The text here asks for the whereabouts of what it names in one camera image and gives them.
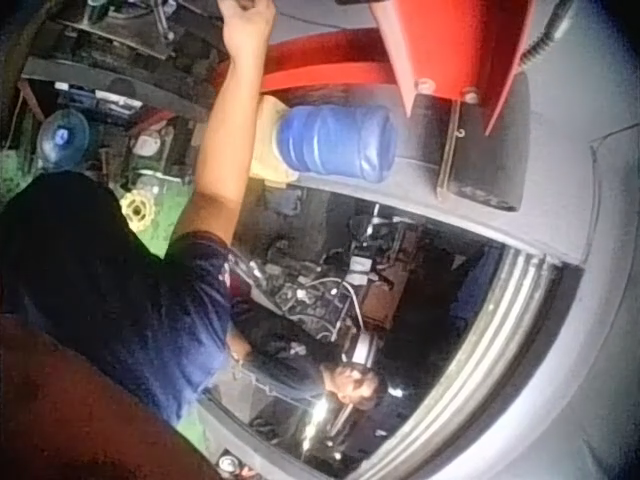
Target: metal plate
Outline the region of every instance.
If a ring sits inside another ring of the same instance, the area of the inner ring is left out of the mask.
[[[129,20],[107,17],[95,25],[84,22],[83,17],[84,9],[75,6],[64,10],[56,21],[63,25],[122,43],[161,60],[172,54],[171,45],[166,45],[160,33],[158,33],[153,14]],[[173,24],[171,25],[171,30],[175,33],[176,39],[180,38],[184,33],[182,27]]]
[[[190,120],[204,121],[208,116],[207,109],[154,85],[78,63],[29,57],[22,76],[104,90],[139,100],[145,105],[169,110]]]

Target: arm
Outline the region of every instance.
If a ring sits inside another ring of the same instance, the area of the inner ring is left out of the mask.
[[[236,0],[218,3],[231,57],[229,71],[209,116],[193,194],[173,237],[205,231],[229,244],[249,177],[260,84],[275,8],[272,0],[255,0],[254,6],[246,10]]]

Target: screw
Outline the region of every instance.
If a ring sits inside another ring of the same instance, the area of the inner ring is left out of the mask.
[[[424,95],[430,95],[436,91],[436,82],[430,78],[419,78],[416,80],[416,91]]]
[[[465,88],[462,91],[462,100],[465,103],[470,103],[471,105],[477,105],[480,103],[480,96],[478,95],[478,90],[474,87]]]

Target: red object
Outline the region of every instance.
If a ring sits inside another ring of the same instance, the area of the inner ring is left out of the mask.
[[[228,63],[214,76],[219,87]],[[389,57],[375,28],[299,37],[272,45],[262,91],[332,84],[395,84]]]
[[[271,46],[263,91],[335,84],[397,84],[405,110],[418,93],[473,101],[488,134],[518,68],[533,0],[387,0],[378,29],[344,30]],[[226,73],[214,77],[219,86]]]
[[[516,73],[532,6],[532,0],[373,3],[406,111],[417,93],[462,101],[475,93],[488,133]]]
[[[33,90],[31,90],[31,85],[29,84],[29,80],[22,79],[18,81],[18,88],[22,92],[22,96],[24,97],[27,105],[33,112],[33,115],[36,119],[42,123],[44,122],[44,113],[42,113],[42,109],[40,108],[40,104],[38,103],[38,99],[33,94]]]
[[[158,125],[159,123],[170,120],[175,116],[175,113],[170,112],[169,110],[150,108],[147,112],[142,114],[138,123],[131,130],[129,130],[128,134],[130,137],[137,137],[145,130],[150,129],[151,127]]]

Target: blue water bottle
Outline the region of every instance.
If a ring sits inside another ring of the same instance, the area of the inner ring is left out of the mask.
[[[284,162],[297,172],[382,182],[395,161],[397,131],[386,107],[294,107],[276,131]]]

